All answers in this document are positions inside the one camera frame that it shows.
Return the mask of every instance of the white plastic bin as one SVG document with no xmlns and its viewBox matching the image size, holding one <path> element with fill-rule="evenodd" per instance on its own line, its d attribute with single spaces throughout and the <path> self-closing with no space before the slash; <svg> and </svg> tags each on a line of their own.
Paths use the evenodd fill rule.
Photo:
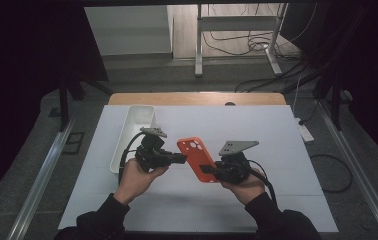
<svg viewBox="0 0 378 240">
<path fill-rule="evenodd" d="M 142 127 L 150 128 L 155 127 L 155 110 L 153 106 L 130 106 L 127 111 L 126 120 L 123 124 L 123 129 L 121 130 L 121 135 L 115 148 L 114 156 L 111 161 L 110 170 L 113 173 L 118 173 L 120 168 L 121 155 L 124 149 L 126 149 L 130 140 L 140 132 Z M 136 149 L 143 136 L 136 139 L 130 150 Z M 134 158 L 135 153 L 129 152 L 127 154 L 126 161 Z"/>
</svg>

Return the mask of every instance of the black sleeve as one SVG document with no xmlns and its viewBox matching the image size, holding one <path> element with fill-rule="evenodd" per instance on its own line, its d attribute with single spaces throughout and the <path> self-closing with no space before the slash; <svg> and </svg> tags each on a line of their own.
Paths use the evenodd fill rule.
<svg viewBox="0 0 378 240">
<path fill-rule="evenodd" d="M 62 229 L 55 240 L 95 240 L 123 238 L 124 217 L 130 210 L 110 194 L 96 212 L 88 212 L 77 217 L 77 227 Z"/>
<path fill-rule="evenodd" d="M 267 193 L 263 193 L 245 206 L 257 222 L 256 239 L 321 239 L 310 219 L 304 214 L 285 210 L 281 212 Z"/>
</svg>

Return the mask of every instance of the person's arm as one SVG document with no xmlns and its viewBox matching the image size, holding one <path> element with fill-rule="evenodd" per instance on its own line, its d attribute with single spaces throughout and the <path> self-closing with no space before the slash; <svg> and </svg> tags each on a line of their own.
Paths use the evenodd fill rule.
<svg viewBox="0 0 378 240">
<path fill-rule="evenodd" d="M 167 171 L 168 167 L 156 168 L 146 173 L 136 159 L 130 159 L 123 172 L 121 184 L 110 194 L 96 212 L 77 217 L 77 227 L 61 230 L 56 240 L 72 239 L 122 239 L 124 218 L 130 210 L 128 204 L 148 190 L 151 183 Z"/>
<path fill-rule="evenodd" d="M 245 205 L 245 210 L 255 219 L 258 226 L 256 239 L 321 239 L 310 219 L 304 214 L 292 210 L 281 212 L 265 192 L 264 183 L 254 175 L 238 185 L 226 182 L 221 184 L 235 194 Z"/>
</svg>

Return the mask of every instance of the wall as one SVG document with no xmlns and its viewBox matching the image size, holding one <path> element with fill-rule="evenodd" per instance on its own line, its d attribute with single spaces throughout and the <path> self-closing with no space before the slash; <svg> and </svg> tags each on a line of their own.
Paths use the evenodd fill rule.
<svg viewBox="0 0 378 240">
<path fill-rule="evenodd" d="M 171 53 L 167 6 L 85 8 L 102 56 Z"/>
</svg>

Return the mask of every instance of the metal frame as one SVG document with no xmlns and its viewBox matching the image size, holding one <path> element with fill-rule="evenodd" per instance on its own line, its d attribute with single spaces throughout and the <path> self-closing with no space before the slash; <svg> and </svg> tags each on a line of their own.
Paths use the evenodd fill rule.
<svg viewBox="0 0 378 240">
<path fill-rule="evenodd" d="M 202 5 L 198 4 L 197 39 L 195 54 L 195 76 L 202 76 L 202 41 L 204 31 L 273 31 L 270 43 L 265 52 L 276 76 L 282 75 L 282 70 L 274 56 L 274 46 L 282 25 L 287 3 L 283 3 L 277 16 L 213 16 L 202 17 Z"/>
<path fill-rule="evenodd" d="M 76 112 L 74 111 L 71 118 L 69 119 L 67 125 L 64 127 L 62 132 L 58 132 L 55 137 L 54 143 L 48 152 L 48 155 L 40 168 L 39 174 L 27 195 L 26 201 L 20 210 L 17 218 L 15 219 L 14 225 L 12 225 L 11 231 L 8 234 L 7 239 L 23 239 L 26 235 L 27 229 L 30 226 L 31 220 L 33 219 L 34 213 L 42 199 L 43 193 L 45 192 L 46 186 L 51 178 L 52 172 L 55 169 L 55 165 L 61 155 L 62 149 L 64 148 L 65 142 L 73 128 L 76 121 Z"/>
<path fill-rule="evenodd" d="M 378 222 L 378 193 L 376 192 L 375 188 L 371 184 L 370 180 L 367 178 L 366 173 L 364 172 L 363 168 L 360 165 L 357 157 L 355 156 L 354 152 L 351 150 L 348 142 L 346 141 L 343 133 L 339 131 L 335 125 L 332 123 L 330 118 L 330 112 L 327 108 L 326 104 L 321 104 L 318 102 L 320 113 L 326 122 L 327 127 L 329 128 L 332 137 L 334 138 L 339 150 L 342 153 L 346 163 L 352 170 L 352 174 L 358 184 L 358 187 L 361 190 L 364 198 L 366 199 L 367 203 L 369 204 L 370 209 L 372 210 L 377 222 Z"/>
</svg>

